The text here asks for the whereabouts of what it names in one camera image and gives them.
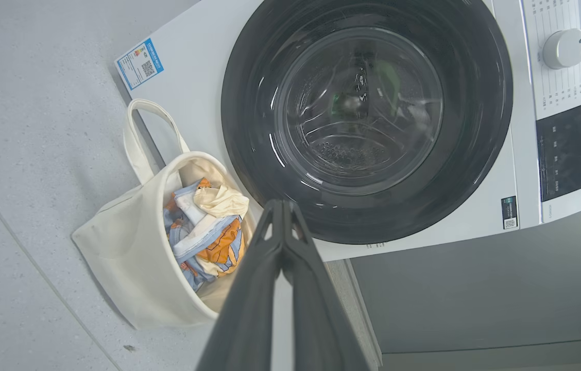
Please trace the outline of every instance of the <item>clothes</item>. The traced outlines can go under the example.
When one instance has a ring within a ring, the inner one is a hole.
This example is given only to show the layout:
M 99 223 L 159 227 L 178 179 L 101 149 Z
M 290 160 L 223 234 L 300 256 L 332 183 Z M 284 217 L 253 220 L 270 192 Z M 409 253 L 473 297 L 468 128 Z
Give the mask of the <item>clothes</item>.
M 244 255 L 242 217 L 238 214 L 216 217 L 194 203 L 197 192 L 219 191 L 210 187 L 210 182 L 205 178 L 196 181 L 172 192 L 171 199 L 163 208 L 169 244 L 184 277 L 194 291 L 200 289 L 204 282 L 212 282 L 216 277 L 234 272 Z M 243 197 L 239 193 L 229 194 Z M 228 204 L 233 198 L 223 197 L 222 200 Z M 215 207 L 229 210 L 228 205 L 220 203 L 216 203 Z
M 227 215 L 239 215 L 244 218 L 249 207 L 249 199 L 227 185 L 220 188 L 209 186 L 200 188 L 194 193 L 194 204 L 216 218 Z
M 199 258 L 216 263 L 222 270 L 220 277 L 233 272 L 241 259 L 241 251 L 244 253 L 241 220 L 240 217 L 235 218 L 215 242 L 197 254 Z
M 215 218 L 199 209 L 194 204 L 194 192 L 203 187 L 210 187 L 210 183 L 205 178 L 174 192 L 174 199 L 178 208 L 187 215 L 194 225 L 192 232 L 187 237 L 172 244 L 172 251 L 179 262 L 185 261 L 190 256 L 194 256 L 199 251 L 211 246 L 220 237 L 222 230 L 227 228 L 237 218 L 236 215 Z

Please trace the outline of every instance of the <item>yellow cloth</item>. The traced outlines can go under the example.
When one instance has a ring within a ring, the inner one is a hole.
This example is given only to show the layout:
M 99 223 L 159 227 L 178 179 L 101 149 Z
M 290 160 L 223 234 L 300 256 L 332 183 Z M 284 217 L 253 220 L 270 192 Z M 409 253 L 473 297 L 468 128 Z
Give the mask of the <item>yellow cloth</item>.
M 209 185 L 206 188 L 199 188 L 194 193 L 194 204 L 215 218 L 229 215 L 244 218 L 249 207 L 249 199 L 227 185 L 220 188 L 210 188 Z

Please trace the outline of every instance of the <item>washing machine door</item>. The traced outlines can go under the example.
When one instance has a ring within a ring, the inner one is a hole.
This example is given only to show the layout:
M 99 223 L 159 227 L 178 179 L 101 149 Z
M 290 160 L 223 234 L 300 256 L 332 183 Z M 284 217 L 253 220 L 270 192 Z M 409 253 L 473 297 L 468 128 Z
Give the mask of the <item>washing machine door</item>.
M 314 237 L 370 244 L 440 221 L 507 135 L 512 76 L 481 0 L 264 0 L 222 90 L 232 163 Z

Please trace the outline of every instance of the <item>orange patterned fabric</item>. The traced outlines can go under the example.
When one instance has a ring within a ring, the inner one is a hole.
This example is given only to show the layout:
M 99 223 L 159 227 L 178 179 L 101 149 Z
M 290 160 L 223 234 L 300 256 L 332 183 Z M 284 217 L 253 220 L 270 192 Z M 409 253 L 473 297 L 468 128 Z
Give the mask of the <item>orange patterned fabric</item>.
M 224 274 L 231 273 L 235 270 L 236 265 L 238 265 L 238 261 L 240 260 L 240 256 L 236 258 L 233 249 L 231 248 L 231 244 L 238 238 L 238 233 L 241 231 L 241 221 L 239 218 L 235 218 L 234 221 L 231 222 L 224 230 L 215 242 L 210 244 L 206 249 L 200 251 L 197 256 L 199 258 L 212 261 L 213 263 L 220 263 L 220 264 L 227 264 L 227 262 L 231 261 L 231 267 L 228 270 L 223 272 Z M 244 246 L 244 239 L 241 238 L 241 248 Z
M 171 199 L 167 202 L 167 204 L 165 205 L 165 209 L 172 212 L 172 211 L 178 211 L 178 206 L 176 205 L 176 200 L 174 200 L 176 198 L 176 195 L 172 192 L 171 193 Z
M 210 188 L 210 187 L 211 187 L 210 181 L 208 181 L 208 179 L 206 179 L 206 178 L 203 178 L 203 179 L 201 179 L 201 181 L 197 185 L 197 190 L 199 188 Z

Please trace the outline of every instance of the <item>floor tile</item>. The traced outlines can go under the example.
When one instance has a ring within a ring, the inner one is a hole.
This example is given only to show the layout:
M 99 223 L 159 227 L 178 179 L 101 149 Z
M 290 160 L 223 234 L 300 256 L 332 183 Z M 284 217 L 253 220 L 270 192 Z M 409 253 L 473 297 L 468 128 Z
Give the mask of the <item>floor tile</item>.
M 1 222 L 0 369 L 116 370 Z

